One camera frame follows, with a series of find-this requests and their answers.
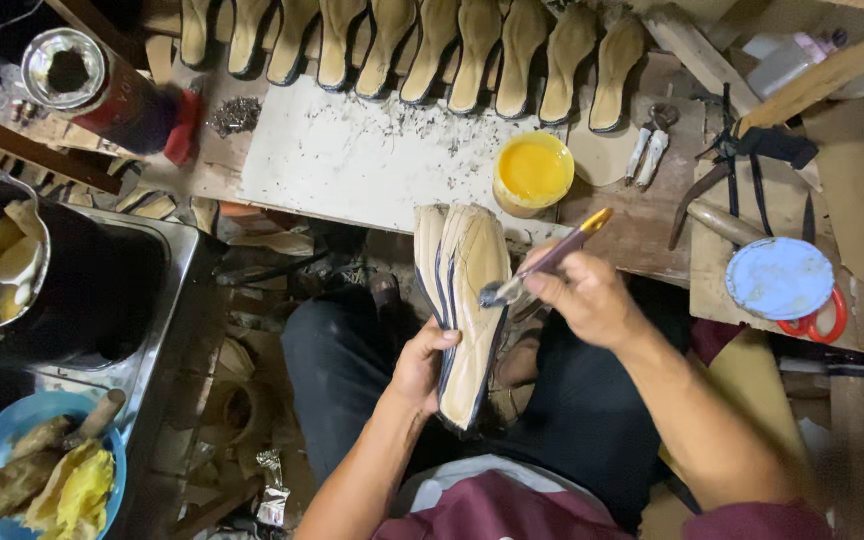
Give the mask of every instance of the hand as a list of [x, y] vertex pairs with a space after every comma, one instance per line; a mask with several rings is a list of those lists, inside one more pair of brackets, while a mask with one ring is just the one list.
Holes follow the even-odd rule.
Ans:
[[462, 340], [456, 329], [442, 331], [435, 317], [402, 349], [395, 364], [388, 391], [403, 399], [407, 407], [431, 416], [439, 410], [440, 351], [451, 349]]
[[[523, 266], [537, 261], [556, 243], [529, 252]], [[568, 282], [536, 273], [526, 277], [525, 287], [561, 313], [582, 341], [615, 351], [652, 331], [613, 265], [575, 251], [559, 268], [565, 271]]]

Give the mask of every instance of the paint can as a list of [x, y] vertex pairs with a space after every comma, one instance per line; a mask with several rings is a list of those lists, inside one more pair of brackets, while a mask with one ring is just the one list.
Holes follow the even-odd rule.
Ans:
[[161, 152], [175, 127], [175, 100], [78, 30], [33, 39], [22, 81], [34, 101], [134, 154]]

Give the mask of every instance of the knee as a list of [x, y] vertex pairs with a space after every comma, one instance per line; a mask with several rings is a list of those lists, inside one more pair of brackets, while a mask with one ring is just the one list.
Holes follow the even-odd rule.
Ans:
[[336, 337], [349, 314], [342, 305], [328, 300], [308, 300], [289, 317], [282, 332], [283, 343], [310, 343]]

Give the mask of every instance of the white board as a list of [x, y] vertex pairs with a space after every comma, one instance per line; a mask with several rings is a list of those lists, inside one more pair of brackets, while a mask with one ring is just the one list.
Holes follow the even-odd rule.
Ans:
[[[412, 234], [415, 207], [477, 203], [498, 215], [506, 237], [525, 246], [567, 235], [554, 221], [519, 219], [493, 197], [499, 150], [540, 129], [531, 116], [509, 122], [494, 110], [457, 116], [445, 101], [416, 107], [399, 93], [369, 102], [331, 94], [311, 77], [271, 86], [248, 150], [238, 196], [303, 215]], [[565, 128], [548, 129], [560, 139]]]

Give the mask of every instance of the maroon shirt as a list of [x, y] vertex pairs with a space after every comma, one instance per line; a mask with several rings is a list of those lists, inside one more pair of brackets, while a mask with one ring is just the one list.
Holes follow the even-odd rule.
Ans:
[[[432, 508], [382, 523], [376, 540], [628, 540], [633, 537], [570, 491], [540, 493], [498, 471], [444, 490]], [[687, 521], [685, 540], [832, 540], [825, 518], [804, 504], [743, 503]]]

